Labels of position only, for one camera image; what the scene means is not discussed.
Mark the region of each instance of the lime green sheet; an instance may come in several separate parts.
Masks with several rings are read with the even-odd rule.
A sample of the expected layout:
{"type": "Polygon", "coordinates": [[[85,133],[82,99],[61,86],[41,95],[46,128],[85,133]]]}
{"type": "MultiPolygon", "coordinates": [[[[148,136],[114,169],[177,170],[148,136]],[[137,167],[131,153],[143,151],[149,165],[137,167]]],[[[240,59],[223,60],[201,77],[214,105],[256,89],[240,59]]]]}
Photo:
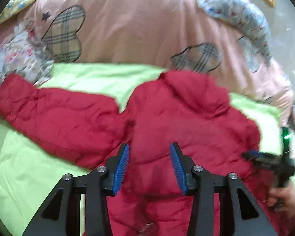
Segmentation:
{"type": "MultiPolygon", "coordinates": [[[[42,87],[112,96],[122,111],[134,88],[157,79],[162,71],[146,65],[55,64],[53,78],[42,87]]],[[[234,107],[257,122],[263,136],[261,151],[279,153],[279,111],[240,95],[230,96],[234,107]]],[[[0,218],[13,236],[22,235],[40,204],[66,173],[80,176],[88,171],[50,156],[6,122],[0,125],[0,218]]]]}

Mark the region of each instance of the plaid heart patch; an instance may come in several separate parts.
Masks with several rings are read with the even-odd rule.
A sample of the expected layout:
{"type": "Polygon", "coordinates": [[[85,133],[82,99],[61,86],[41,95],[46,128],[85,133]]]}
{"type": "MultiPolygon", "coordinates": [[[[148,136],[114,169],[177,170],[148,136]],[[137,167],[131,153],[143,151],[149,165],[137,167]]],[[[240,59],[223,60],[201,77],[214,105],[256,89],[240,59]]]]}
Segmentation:
{"type": "Polygon", "coordinates": [[[238,39],[242,47],[242,51],[247,62],[247,66],[252,73],[255,73],[259,70],[261,64],[261,58],[258,56],[259,50],[252,43],[250,39],[243,36],[238,39]]]}
{"type": "Polygon", "coordinates": [[[55,17],[42,40],[54,54],[56,62],[74,62],[80,57],[82,47],[76,33],[84,20],[85,11],[79,5],[73,5],[55,17]]]}
{"type": "Polygon", "coordinates": [[[208,73],[216,69],[222,60],[222,53],[209,42],[188,47],[182,53],[171,57],[177,70],[191,70],[197,73],[208,73]]]}

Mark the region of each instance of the metal screw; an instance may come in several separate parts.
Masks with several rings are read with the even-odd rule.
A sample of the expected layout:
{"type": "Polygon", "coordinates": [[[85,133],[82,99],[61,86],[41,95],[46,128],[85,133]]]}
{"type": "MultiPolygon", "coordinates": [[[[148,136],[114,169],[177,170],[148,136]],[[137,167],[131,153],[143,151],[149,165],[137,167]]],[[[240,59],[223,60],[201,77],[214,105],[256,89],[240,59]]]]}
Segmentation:
{"type": "Polygon", "coordinates": [[[197,171],[197,172],[201,172],[203,170],[203,167],[195,165],[194,170],[197,171]]]}
{"type": "Polygon", "coordinates": [[[105,171],[106,171],[106,167],[105,167],[105,166],[99,166],[99,167],[97,168],[97,171],[98,171],[98,172],[105,172],[105,171]]]}
{"type": "Polygon", "coordinates": [[[231,179],[236,179],[238,176],[237,176],[237,174],[236,173],[229,173],[229,175],[228,175],[231,179]]]}
{"type": "Polygon", "coordinates": [[[68,181],[71,179],[71,174],[65,174],[62,178],[65,180],[65,181],[68,181]]]}

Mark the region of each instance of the bedding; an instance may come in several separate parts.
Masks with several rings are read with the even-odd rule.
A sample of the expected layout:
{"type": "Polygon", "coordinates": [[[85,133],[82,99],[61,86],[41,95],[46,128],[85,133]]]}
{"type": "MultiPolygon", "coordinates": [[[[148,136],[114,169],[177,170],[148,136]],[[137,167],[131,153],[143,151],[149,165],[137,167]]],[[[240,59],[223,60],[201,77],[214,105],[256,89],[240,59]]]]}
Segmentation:
{"type": "Polygon", "coordinates": [[[37,37],[33,22],[24,20],[15,26],[10,40],[0,49],[0,85],[14,72],[36,85],[50,79],[51,54],[37,37]]]}
{"type": "MultiPolygon", "coordinates": [[[[267,53],[265,47],[257,49],[241,31],[210,17],[198,4],[199,0],[37,0],[25,17],[35,19],[57,62],[140,63],[207,72],[229,91],[279,107],[280,125],[286,125],[294,92],[280,65],[274,59],[267,65],[261,54],[267,53]]],[[[257,16],[264,19],[260,11],[257,16]]]]}
{"type": "Polygon", "coordinates": [[[36,0],[10,0],[0,14],[0,24],[13,17],[36,0]]]}
{"type": "MultiPolygon", "coordinates": [[[[37,90],[10,74],[0,87],[0,114],[46,152],[85,168],[104,164],[121,143],[129,145],[123,186],[116,197],[107,198],[114,234],[137,235],[150,219],[159,227],[155,235],[186,234],[192,198],[182,197],[175,184],[169,157],[175,141],[211,173],[234,171],[265,208],[268,187],[241,157],[245,151],[258,150],[257,125],[230,108],[226,89],[204,74],[162,73],[135,88],[123,113],[110,97],[37,90]]],[[[284,215],[264,211],[284,235],[284,215]]]]}
{"type": "Polygon", "coordinates": [[[262,11],[249,0],[197,0],[209,16],[230,23],[248,37],[269,64],[271,31],[262,11]]]}
{"type": "Polygon", "coordinates": [[[18,14],[17,14],[9,18],[4,23],[0,24],[0,47],[3,46],[4,40],[13,33],[14,27],[20,21],[18,21],[18,14]]]}

